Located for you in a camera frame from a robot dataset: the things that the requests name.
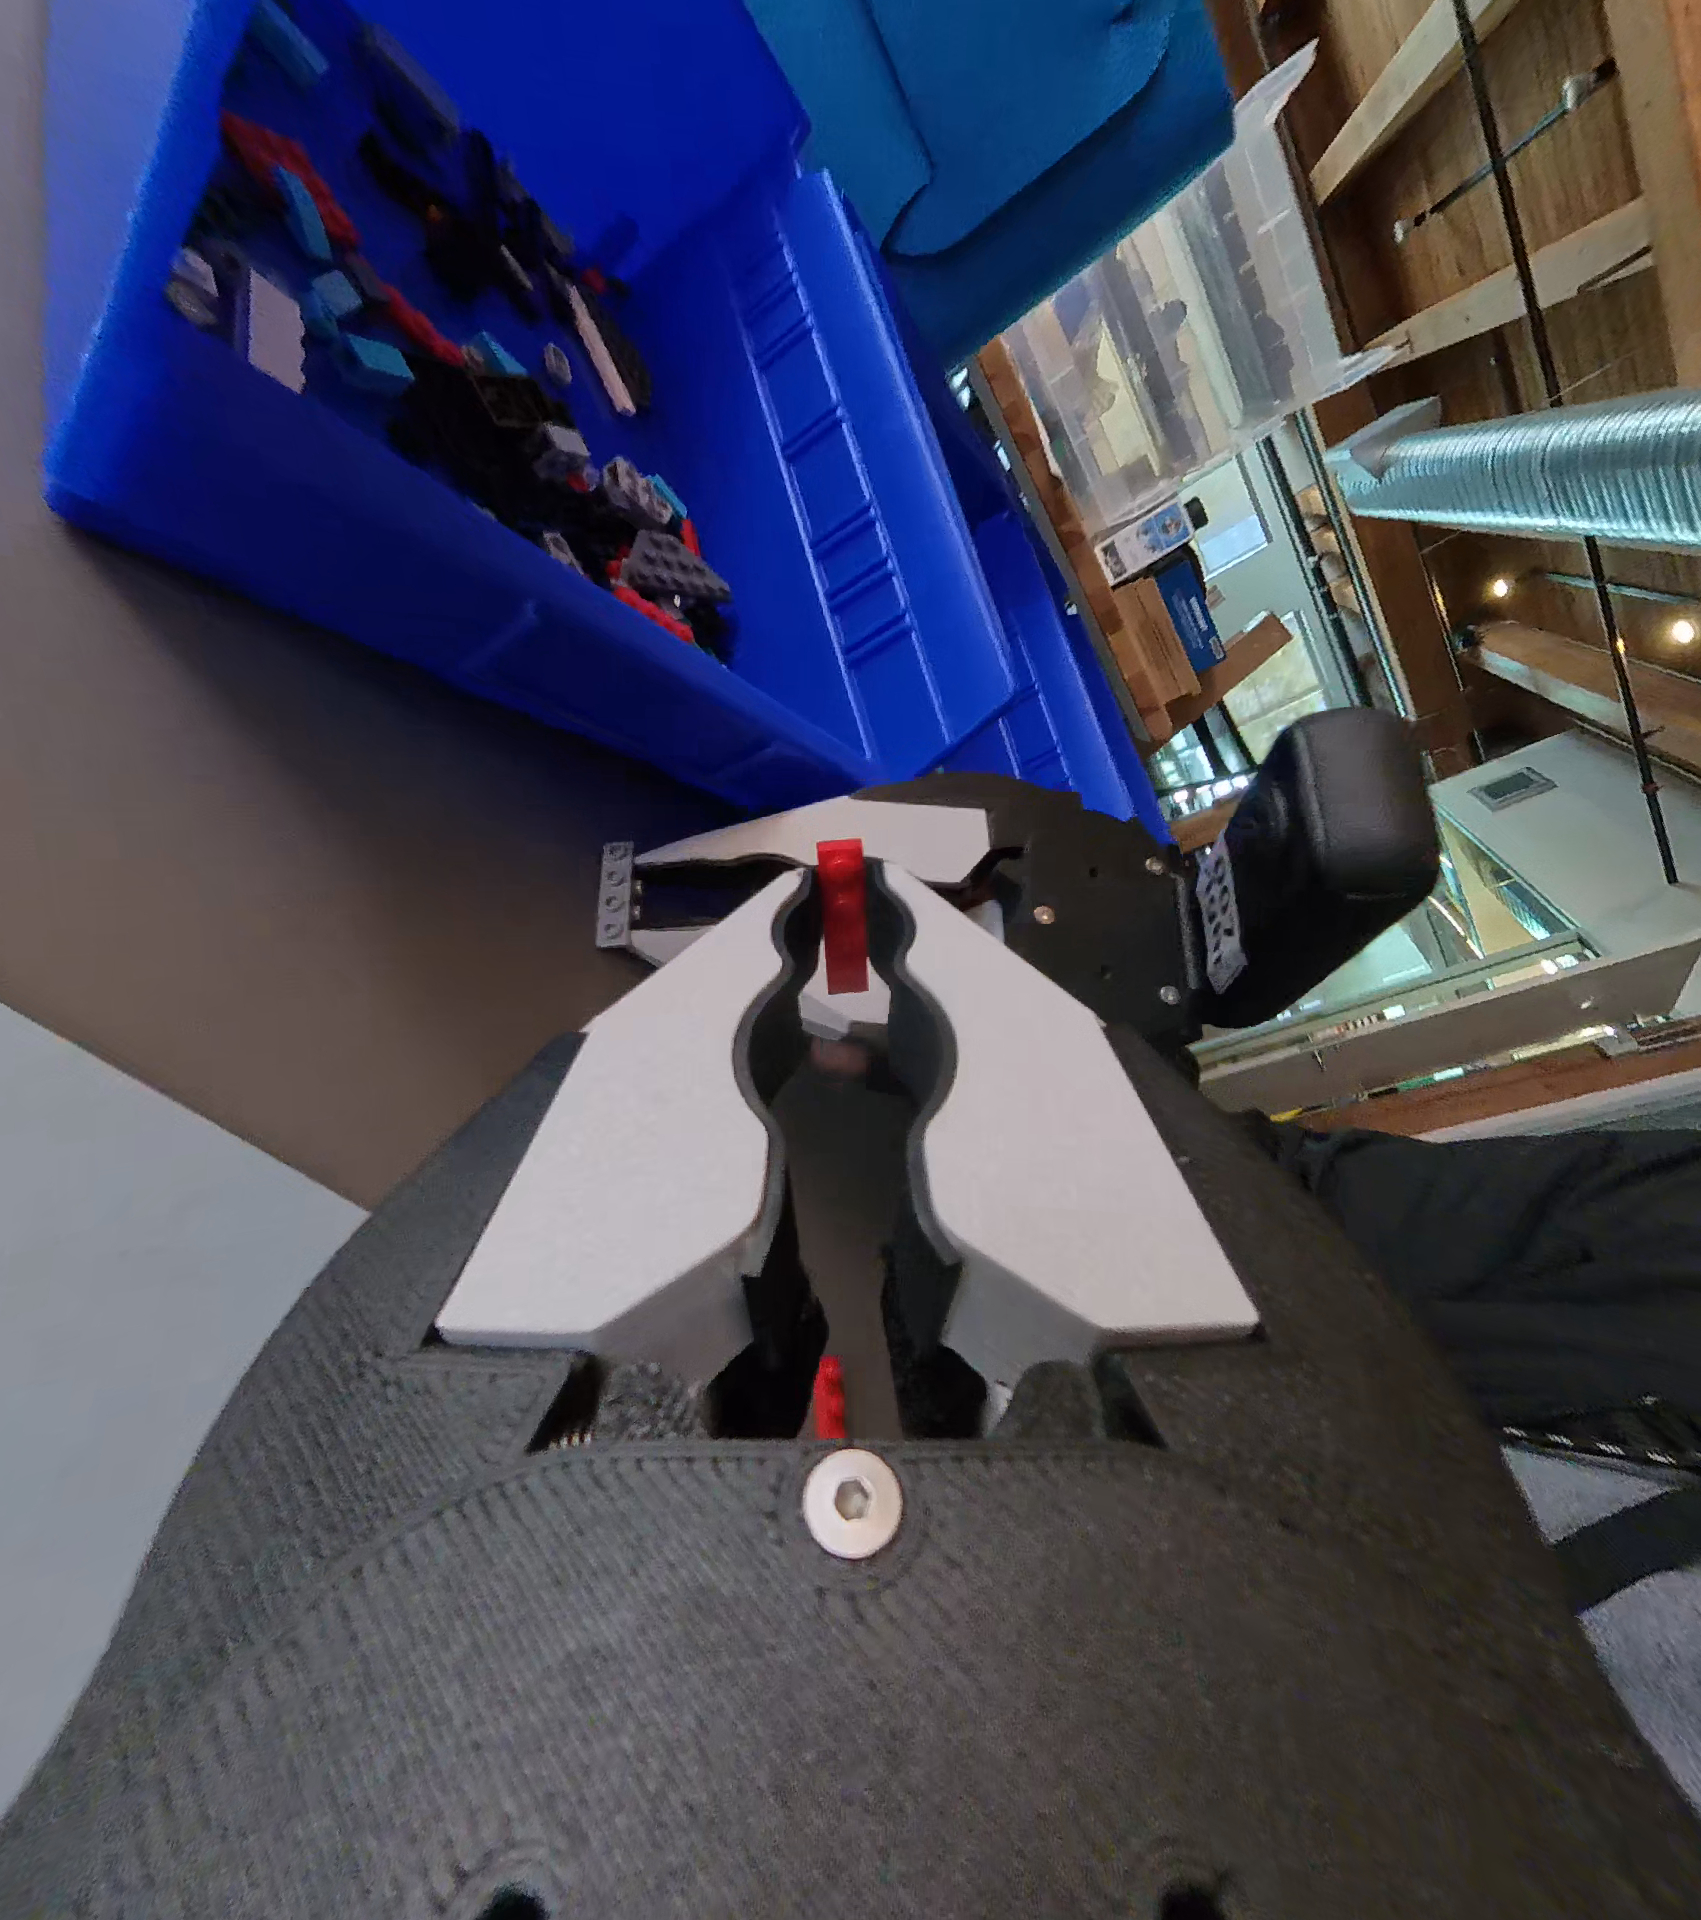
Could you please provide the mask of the wooden workbench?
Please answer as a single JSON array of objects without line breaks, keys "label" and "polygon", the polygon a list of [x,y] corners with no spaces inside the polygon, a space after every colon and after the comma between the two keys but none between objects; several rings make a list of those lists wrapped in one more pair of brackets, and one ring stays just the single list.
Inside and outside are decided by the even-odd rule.
[{"label": "wooden workbench", "polygon": [[980,349],[972,376],[986,413],[1002,430],[1010,468],[1033,504],[1041,534],[1061,563],[1064,585],[1074,589],[1078,613],[1093,638],[1102,645],[1115,685],[1128,699],[1139,731],[1152,749],[1168,745],[1176,732],[1220,708],[1256,673],[1297,645],[1293,629],[1267,613],[1245,633],[1225,638],[1226,656],[1218,666],[1200,677],[1192,673],[1154,586],[1163,565],[1118,585],[1108,581],[1102,551],[1087,532],[1071,493],[1052,468],[1036,411],[1002,340]]}]

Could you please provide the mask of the open instruction booklet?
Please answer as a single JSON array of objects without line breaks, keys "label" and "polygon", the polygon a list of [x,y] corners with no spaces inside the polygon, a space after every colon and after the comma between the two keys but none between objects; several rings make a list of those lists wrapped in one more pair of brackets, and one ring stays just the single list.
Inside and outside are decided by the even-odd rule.
[{"label": "open instruction booklet", "polygon": [[0,1005],[0,1815],[205,1430],[361,1219]]}]

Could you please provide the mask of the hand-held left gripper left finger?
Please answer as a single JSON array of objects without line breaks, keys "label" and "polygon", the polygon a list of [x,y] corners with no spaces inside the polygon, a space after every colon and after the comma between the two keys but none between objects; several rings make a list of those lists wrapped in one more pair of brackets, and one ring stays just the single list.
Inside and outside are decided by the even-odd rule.
[{"label": "hand-held left gripper left finger", "polygon": [[811,1285],[771,1109],[809,974],[811,873],[794,869],[598,1014],[431,1333],[694,1382],[747,1350],[800,1374]]}]

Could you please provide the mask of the blue cardboard box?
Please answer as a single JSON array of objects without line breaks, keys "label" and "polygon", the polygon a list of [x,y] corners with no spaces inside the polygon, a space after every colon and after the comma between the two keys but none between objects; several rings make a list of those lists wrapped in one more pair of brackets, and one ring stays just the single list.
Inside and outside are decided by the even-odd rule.
[{"label": "blue cardboard box", "polygon": [[1164,565],[1154,574],[1154,586],[1192,673],[1200,677],[1218,666],[1226,656],[1226,645],[1218,635],[1196,561],[1185,555],[1175,565]]}]

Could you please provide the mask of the person's right forearm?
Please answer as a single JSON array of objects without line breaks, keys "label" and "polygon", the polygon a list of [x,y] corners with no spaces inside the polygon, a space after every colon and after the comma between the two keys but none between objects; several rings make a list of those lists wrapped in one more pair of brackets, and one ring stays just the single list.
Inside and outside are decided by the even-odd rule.
[{"label": "person's right forearm", "polygon": [[1701,1430],[1701,1130],[1248,1129],[1492,1429]]}]

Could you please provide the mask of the pile of toy bricks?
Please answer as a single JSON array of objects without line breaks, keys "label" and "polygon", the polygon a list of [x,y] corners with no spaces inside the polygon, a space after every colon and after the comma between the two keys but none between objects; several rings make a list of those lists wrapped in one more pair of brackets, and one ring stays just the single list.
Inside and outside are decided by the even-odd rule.
[{"label": "pile of toy bricks", "polygon": [[689,509],[576,417],[651,409],[625,282],[387,26],[349,4],[245,4],[215,133],[170,313],[728,664],[733,595]]}]

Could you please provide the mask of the blue plastic bin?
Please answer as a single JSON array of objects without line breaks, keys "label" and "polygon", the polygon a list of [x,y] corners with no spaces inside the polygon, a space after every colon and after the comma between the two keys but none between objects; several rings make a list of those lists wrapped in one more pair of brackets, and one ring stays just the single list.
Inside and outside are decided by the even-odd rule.
[{"label": "blue plastic bin", "polygon": [[732,660],[664,635],[161,285],[245,4],[46,4],[44,493],[67,522],[750,809],[910,778],[1007,637],[863,234],[741,4],[349,4],[628,287],[654,403],[586,443],[679,493]]},{"label": "blue plastic bin", "polygon": [[1056,569],[997,448],[951,385],[919,376],[938,448],[1007,637],[1010,696],[1002,713],[947,751],[943,773],[1002,774],[1071,792],[1137,822],[1167,846],[1168,827],[1144,758]]}]

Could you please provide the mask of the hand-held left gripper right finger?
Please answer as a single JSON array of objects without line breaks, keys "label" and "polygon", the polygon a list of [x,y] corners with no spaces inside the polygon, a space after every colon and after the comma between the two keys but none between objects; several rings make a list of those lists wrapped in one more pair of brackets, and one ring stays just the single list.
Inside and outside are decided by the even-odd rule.
[{"label": "hand-held left gripper right finger", "polygon": [[1088,1007],[903,869],[871,873],[871,960],[915,1104],[895,1291],[912,1350],[1014,1385],[1259,1330]]}]

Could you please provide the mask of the light blue felt bag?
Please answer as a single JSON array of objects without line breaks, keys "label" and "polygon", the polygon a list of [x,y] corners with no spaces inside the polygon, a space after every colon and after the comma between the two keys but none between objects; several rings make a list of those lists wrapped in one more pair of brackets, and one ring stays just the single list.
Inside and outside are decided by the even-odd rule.
[{"label": "light blue felt bag", "polygon": [[1233,142],[1203,3],[750,3],[943,371],[1051,299]]}]

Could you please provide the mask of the silver ventilation duct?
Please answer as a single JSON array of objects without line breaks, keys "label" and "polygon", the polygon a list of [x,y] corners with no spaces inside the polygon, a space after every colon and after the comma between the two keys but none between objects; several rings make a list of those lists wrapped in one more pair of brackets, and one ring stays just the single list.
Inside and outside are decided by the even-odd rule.
[{"label": "silver ventilation duct", "polygon": [[1701,389],[1443,425],[1436,398],[1326,453],[1353,517],[1701,555]]}]

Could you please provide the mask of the clear plastic storage container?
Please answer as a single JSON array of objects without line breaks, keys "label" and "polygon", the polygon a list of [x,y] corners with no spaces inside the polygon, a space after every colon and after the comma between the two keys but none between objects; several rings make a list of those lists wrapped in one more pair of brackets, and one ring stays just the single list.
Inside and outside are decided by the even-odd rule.
[{"label": "clear plastic storage container", "polygon": [[1317,50],[1253,85],[1230,149],[1004,333],[1045,463],[1093,536],[1401,356],[1395,338],[1343,349],[1280,137]]}]

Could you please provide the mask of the black white drawstring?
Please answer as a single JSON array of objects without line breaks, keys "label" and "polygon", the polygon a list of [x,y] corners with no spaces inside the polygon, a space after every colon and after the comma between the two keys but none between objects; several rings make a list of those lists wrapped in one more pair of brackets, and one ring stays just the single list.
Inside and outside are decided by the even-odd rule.
[{"label": "black white drawstring", "polygon": [[1537,1455],[1701,1480],[1701,1430],[1645,1422],[1576,1429],[1558,1422],[1503,1424],[1497,1435],[1501,1442]]}]

